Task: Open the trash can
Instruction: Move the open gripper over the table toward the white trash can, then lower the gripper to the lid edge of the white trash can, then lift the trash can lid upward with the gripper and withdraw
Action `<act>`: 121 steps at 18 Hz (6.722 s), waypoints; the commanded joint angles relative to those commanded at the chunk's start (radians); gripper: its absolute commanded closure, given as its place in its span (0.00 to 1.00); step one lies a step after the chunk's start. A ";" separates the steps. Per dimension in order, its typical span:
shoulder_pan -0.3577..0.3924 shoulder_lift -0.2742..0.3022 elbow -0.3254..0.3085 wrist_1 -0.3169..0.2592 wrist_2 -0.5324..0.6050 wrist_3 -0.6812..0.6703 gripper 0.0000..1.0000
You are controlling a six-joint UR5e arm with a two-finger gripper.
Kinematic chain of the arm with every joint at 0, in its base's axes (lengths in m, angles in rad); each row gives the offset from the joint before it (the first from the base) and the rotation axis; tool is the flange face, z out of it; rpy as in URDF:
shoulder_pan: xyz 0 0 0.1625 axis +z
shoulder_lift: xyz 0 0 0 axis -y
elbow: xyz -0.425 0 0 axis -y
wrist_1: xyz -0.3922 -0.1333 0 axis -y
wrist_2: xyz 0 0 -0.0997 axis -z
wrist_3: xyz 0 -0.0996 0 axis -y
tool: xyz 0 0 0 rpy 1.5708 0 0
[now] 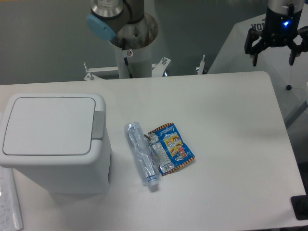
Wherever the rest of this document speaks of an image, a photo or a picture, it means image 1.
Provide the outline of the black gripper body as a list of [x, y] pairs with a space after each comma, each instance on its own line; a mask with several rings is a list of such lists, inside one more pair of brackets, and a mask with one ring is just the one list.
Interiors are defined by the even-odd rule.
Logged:
[[264, 47], [294, 47], [303, 0], [269, 0], [262, 31]]

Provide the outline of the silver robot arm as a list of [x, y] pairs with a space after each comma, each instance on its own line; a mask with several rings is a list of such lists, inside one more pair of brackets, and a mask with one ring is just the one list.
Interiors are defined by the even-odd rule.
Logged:
[[[303, 0], [270, 0], [262, 30], [250, 28], [244, 44], [253, 66], [258, 55], [268, 47], [287, 46], [291, 53], [289, 64], [308, 50], [308, 28], [299, 28], [304, 8]], [[92, 0], [86, 23], [100, 39], [110, 41], [123, 50], [134, 50], [150, 45], [158, 27], [144, 11], [142, 0]]]

